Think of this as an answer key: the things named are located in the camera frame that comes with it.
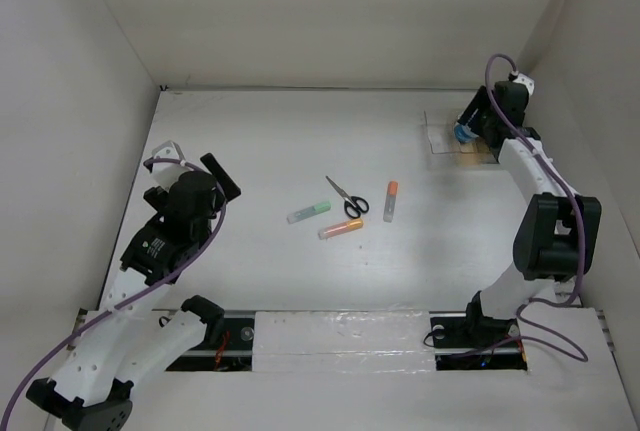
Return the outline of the orange capped glue stick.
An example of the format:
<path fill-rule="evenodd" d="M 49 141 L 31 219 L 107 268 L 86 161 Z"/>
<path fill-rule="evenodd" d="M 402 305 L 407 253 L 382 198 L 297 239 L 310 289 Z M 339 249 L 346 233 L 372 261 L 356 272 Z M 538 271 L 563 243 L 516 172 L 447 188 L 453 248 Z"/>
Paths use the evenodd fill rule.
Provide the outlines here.
<path fill-rule="evenodd" d="M 394 217 L 397 191 L 398 183 L 396 181 L 390 181 L 387 186 L 385 206 L 383 211 L 383 220 L 387 223 L 391 223 Z"/>

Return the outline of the blue tape roll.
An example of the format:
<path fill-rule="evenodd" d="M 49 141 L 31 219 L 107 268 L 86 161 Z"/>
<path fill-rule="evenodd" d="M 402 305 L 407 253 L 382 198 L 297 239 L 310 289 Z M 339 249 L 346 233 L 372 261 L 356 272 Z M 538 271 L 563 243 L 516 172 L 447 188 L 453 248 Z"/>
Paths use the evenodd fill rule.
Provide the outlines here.
<path fill-rule="evenodd" d="M 453 128 L 454 137 L 461 144 L 469 144 L 478 138 L 478 135 L 474 133 L 467 125 L 456 123 Z"/>

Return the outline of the black handled scissors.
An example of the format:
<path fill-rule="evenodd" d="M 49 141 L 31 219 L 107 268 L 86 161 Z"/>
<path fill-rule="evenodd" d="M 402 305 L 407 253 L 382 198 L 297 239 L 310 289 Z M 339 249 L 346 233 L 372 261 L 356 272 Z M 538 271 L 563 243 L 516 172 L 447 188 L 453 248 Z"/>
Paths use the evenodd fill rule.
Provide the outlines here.
<path fill-rule="evenodd" d="M 358 219 L 362 215 L 365 215 L 369 212 L 370 205 L 364 198 L 356 195 L 350 195 L 329 176 L 326 176 L 325 179 L 336 191 L 336 193 L 343 199 L 344 212 L 350 219 Z"/>

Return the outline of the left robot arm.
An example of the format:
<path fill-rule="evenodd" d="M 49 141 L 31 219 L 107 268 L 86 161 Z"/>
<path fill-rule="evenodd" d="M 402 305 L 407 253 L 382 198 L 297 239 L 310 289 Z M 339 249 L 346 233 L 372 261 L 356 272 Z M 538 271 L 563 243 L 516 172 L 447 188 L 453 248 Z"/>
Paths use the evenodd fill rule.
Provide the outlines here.
<path fill-rule="evenodd" d="M 126 247 L 99 314 L 38 362 L 19 392 L 70 430 L 119 430 L 148 378 L 185 351 L 222 338 L 224 311 L 196 295 L 146 346 L 134 342 L 156 304 L 207 250 L 241 190 L 215 157 L 194 165 L 165 146 L 147 159 L 156 186 L 144 194 L 152 218 Z"/>

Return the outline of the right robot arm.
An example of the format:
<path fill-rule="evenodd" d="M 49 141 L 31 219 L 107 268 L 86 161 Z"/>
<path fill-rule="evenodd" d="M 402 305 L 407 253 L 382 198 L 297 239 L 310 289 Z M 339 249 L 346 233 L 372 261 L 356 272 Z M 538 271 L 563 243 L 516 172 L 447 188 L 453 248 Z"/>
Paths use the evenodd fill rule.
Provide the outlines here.
<path fill-rule="evenodd" d="M 532 82 L 512 74 L 482 85 L 454 126 L 462 144 L 482 140 L 507 170 L 527 209 L 512 246 L 512 262 L 489 287 L 477 292 L 454 332 L 461 346 L 488 348 L 505 339 L 527 304 L 542 303 L 553 282 L 572 281 L 573 303 L 595 251 L 602 206 L 572 188 L 546 155 L 539 134 L 524 124 Z"/>

